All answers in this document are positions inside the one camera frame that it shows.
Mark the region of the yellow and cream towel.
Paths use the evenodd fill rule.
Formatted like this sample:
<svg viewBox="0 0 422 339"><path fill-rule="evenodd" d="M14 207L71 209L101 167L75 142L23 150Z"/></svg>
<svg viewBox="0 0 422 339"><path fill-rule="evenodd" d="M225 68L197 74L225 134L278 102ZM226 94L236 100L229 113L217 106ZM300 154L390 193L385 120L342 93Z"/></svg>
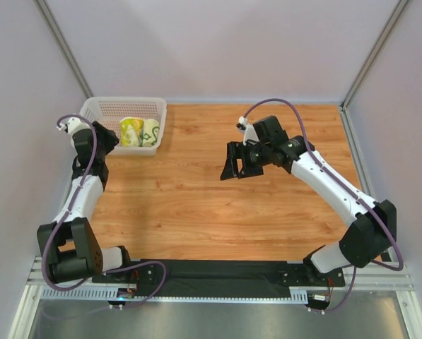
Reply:
<svg viewBox="0 0 422 339"><path fill-rule="evenodd" d="M123 147L139 147L144 120L138 117L126 117L119 122Z"/></svg>

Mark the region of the white perforated plastic basket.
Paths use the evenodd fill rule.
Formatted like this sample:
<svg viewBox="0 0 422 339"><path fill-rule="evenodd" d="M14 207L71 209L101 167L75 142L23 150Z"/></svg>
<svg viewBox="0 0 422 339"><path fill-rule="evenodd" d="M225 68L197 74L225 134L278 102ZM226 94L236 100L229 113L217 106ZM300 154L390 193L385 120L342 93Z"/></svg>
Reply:
<svg viewBox="0 0 422 339"><path fill-rule="evenodd" d="M149 139L146 139L145 132L139 136L139 142L146 145L119 144L110 154L154 156L165 130L167 103L159 97L91 97L84 102L79 114L114 131L121 141L124 140L121 130L123 120L135 118L147 121L155 131Z"/></svg>

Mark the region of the green and cream patterned towel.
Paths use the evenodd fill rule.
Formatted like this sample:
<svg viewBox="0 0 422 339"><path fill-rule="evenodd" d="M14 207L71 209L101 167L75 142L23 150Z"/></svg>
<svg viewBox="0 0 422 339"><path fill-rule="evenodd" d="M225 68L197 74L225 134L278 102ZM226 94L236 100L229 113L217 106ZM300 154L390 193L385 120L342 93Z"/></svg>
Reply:
<svg viewBox="0 0 422 339"><path fill-rule="evenodd" d="M158 142L160 123L155 119L146 119L143 122L141 145L143 147L153 147Z"/></svg>

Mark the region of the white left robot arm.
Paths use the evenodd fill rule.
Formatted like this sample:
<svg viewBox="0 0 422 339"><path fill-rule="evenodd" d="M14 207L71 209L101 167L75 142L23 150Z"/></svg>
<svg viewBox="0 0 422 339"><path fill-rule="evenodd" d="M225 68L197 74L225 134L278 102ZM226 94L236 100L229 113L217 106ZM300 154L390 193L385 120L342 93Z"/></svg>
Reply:
<svg viewBox="0 0 422 339"><path fill-rule="evenodd" d="M48 285L60 290L62 283L81 284L123 268L130 258L124 246L101 248L90 225L108 180L105 158L119 143L118 137L97 121L75 114L60 118L57 127L70 136L76 151L71 188L54 220L38 227L37 240L43 277Z"/></svg>

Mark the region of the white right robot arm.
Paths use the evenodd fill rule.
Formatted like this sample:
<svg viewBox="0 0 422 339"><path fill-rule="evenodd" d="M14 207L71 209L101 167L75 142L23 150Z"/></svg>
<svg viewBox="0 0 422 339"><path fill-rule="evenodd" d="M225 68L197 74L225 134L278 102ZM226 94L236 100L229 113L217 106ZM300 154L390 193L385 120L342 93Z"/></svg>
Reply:
<svg viewBox="0 0 422 339"><path fill-rule="evenodd" d="M275 165L306 183L347 226L343 237L306 257L312 269L363 268L388 248L397 249L397 209L388 200L376 201L333 169L303 136L255 138L227 144L221 179L260 176Z"/></svg>

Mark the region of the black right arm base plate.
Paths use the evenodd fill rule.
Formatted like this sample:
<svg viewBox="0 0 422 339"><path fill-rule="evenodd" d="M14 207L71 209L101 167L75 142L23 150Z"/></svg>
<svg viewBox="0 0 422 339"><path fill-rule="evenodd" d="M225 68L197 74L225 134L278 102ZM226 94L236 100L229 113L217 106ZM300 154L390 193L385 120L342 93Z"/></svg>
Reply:
<svg viewBox="0 0 422 339"><path fill-rule="evenodd" d="M320 273L303 263L286 263L279 268L279 273L281 282L289 287L344 287L346 285L341 268Z"/></svg>

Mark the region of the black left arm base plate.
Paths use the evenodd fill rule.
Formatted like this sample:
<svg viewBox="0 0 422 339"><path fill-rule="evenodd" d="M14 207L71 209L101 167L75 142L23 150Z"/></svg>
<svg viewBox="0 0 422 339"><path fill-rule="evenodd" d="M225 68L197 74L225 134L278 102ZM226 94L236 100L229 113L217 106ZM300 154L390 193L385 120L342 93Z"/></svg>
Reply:
<svg viewBox="0 0 422 339"><path fill-rule="evenodd" d="M127 270L120 273L100 275L92 278L93 283L127 283L127 284L148 284L152 285L158 278L157 265L152 263L140 268Z"/></svg>

